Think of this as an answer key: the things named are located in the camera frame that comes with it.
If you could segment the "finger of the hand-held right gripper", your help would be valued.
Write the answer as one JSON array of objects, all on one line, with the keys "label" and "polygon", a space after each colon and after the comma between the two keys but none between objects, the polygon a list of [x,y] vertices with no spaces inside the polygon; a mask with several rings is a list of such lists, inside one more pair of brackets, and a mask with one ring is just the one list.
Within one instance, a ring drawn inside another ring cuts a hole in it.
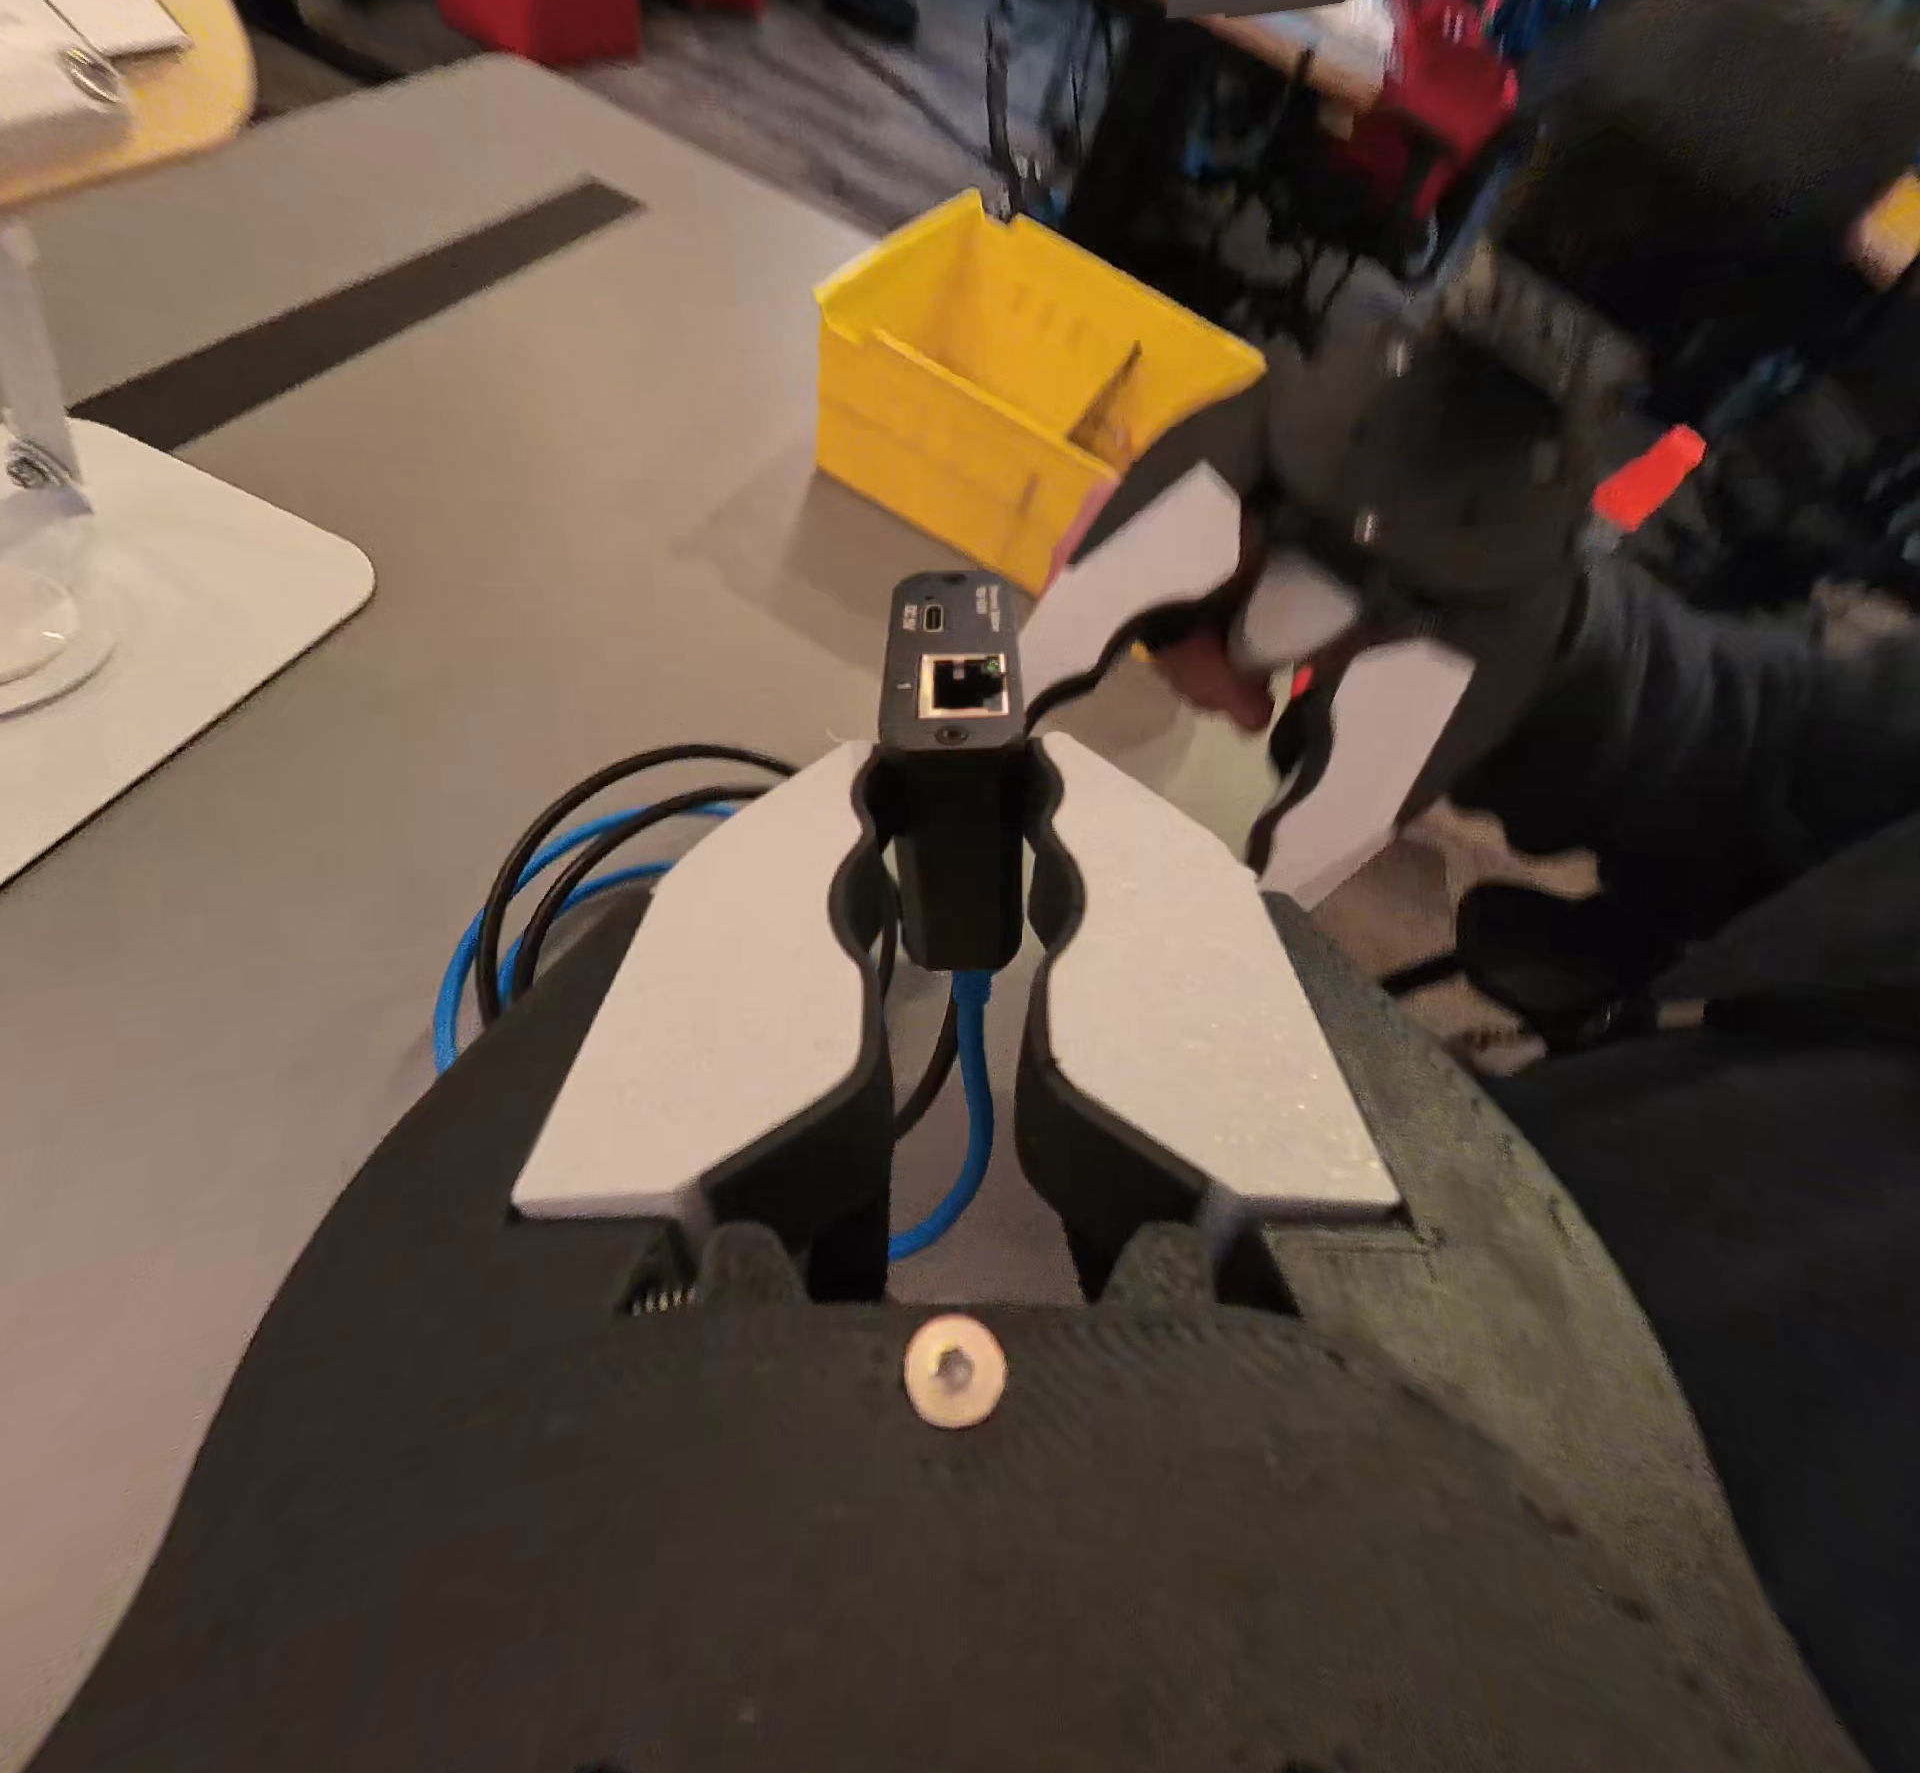
[{"label": "finger of the hand-held right gripper", "polygon": [[1472,676],[1452,646],[1398,639],[1284,704],[1266,738],[1275,789],[1246,840],[1263,893],[1320,906],[1393,841]]},{"label": "finger of the hand-held right gripper", "polygon": [[1178,418],[1069,528],[1024,626],[1029,725],[1091,693],[1142,636],[1197,619],[1236,585],[1266,401],[1253,384]]}]

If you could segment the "black tape strip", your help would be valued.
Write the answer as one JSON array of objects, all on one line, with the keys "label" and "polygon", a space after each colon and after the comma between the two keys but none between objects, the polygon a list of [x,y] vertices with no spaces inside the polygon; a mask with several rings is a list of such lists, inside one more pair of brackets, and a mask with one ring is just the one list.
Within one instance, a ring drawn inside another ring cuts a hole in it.
[{"label": "black tape strip", "polygon": [[175,451],[643,213],[584,179],[93,394],[71,416]]}]

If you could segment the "person's right forearm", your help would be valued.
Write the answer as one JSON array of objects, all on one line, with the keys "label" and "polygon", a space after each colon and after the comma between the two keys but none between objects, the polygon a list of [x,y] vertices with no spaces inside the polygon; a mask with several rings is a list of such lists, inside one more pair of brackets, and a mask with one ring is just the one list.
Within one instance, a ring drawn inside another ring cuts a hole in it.
[{"label": "person's right forearm", "polygon": [[1701,929],[1827,869],[1916,890],[1916,628],[1832,649],[1596,570],[1507,833]]}]

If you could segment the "yellow plastic bin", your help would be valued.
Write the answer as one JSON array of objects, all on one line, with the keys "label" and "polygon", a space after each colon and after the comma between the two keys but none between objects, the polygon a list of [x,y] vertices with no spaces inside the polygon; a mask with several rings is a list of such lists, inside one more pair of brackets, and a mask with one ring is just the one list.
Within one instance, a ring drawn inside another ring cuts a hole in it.
[{"label": "yellow plastic bin", "polygon": [[816,463],[1016,588],[1091,493],[1265,355],[1027,219],[959,193],[816,289]]}]

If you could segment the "black office chair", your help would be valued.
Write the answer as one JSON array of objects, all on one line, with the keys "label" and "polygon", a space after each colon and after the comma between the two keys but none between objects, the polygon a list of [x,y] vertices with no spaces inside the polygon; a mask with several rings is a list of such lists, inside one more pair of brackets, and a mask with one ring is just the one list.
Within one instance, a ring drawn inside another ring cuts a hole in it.
[{"label": "black office chair", "polygon": [[1706,1000],[1657,995],[1679,955],[1673,924],[1640,897],[1483,882],[1457,906],[1452,946],[1382,972],[1379,988],[1396,1002],[1468,988],[1499,1021],[1458,1027],[1444,1044],[1470,1070],[1512,1073],[1704,1023]]}]

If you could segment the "person's right hand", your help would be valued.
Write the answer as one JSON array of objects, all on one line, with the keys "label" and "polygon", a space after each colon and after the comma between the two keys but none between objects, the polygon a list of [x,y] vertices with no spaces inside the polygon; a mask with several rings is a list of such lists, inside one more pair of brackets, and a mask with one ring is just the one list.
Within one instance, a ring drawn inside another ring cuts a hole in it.
[{"label": "person's right hand", "polygon": [[1279,668],[1248,653],[1228,601],[1180,612],[1144,636],[1164,685],[1202,715],[1265,738],[1279,710]]}]

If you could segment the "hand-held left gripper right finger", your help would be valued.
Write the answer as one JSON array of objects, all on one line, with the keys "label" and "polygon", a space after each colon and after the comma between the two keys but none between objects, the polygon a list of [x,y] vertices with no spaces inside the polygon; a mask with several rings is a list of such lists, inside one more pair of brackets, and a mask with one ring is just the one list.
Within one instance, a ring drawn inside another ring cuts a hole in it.
[{"label": "hand-held left gripper right finger", "polygon": [[1297,1301],[1283,1243],[1405,1250],[1404,1189],[1254,872],[1067,732],[1027,761],[1016,1153],[1083,1300],[1148,1227],[1245,1306]]}]

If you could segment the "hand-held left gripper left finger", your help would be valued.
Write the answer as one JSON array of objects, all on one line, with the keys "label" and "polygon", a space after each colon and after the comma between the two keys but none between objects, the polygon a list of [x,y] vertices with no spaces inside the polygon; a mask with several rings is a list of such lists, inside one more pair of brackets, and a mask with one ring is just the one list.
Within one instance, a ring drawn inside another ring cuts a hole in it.
[{"label": "hand-held left gripper left finger", "polygon": [[659,880],[512,1187],[531,1222],[758,1223],[818,1297],[886,1281],[895,1085],[877,749],[834,748]]}]

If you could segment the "black network adapter box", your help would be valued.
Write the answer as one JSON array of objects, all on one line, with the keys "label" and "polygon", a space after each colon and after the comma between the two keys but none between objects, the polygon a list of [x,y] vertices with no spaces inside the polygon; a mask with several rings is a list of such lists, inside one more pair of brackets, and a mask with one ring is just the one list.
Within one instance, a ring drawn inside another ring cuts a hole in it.
[{"label": "black network adapter box", "polygon": [[990,975],[1019,951],[1025,743],[1010,588],[982,573],[905,578],[886,611],[875,818],[926,970]]}]

